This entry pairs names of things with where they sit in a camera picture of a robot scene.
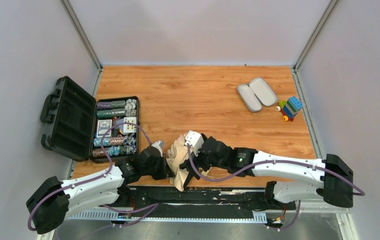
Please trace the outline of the beige folding umbrella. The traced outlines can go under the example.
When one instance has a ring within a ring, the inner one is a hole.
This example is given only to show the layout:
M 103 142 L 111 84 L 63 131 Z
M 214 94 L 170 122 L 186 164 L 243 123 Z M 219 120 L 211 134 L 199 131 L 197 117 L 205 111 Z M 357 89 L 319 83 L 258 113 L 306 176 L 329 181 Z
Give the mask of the beige folding umbrella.
M 184 183 L 189 176 L 187 170 L 179 169 L 179 164 L 189 158 L 188 147 L 184 146 L 185 136 L 186 134 L 180 135 L 166 151 L 166 162 L 172 173 L 175 175 L 170 179 L 170 183 L 180 192 L 184 191 Z

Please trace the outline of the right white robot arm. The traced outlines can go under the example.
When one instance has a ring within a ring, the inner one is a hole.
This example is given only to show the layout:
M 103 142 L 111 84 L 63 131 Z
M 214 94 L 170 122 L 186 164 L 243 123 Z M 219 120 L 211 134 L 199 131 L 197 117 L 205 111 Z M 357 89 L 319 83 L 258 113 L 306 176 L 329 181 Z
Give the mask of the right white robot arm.
M 323 200 L 340 208 L 353 207 L 354 195 L 364 195 L 353 184 L 353 170 L 337 155 L 303 159 L 273 155 L 247 147 L 232 148 L 213 137 L 189 131 L 184 137 L 187 160 L 182 164 L 193 176 L 201 178 L 199 169 L 211 167 L 227 170 L 223 177 L 279 177 L 286 182 L 270 181 L 264 198 L 287 204 L 298 200 Z

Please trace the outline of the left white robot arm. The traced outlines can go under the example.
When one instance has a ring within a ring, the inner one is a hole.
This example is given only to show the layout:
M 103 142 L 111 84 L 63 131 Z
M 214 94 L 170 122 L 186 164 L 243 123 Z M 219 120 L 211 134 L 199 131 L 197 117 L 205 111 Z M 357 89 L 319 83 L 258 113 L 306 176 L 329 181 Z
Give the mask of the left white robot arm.
M 75 179 L 46 179 L 26 202 L 28 229 L 46 234 L 70 216 L 96 206 L 116 202 L 128 184 L 142 176 L 154 180 L 172 177 L 161 150 L 149 146 L 137 155 L 119 160 L 99 172 Z

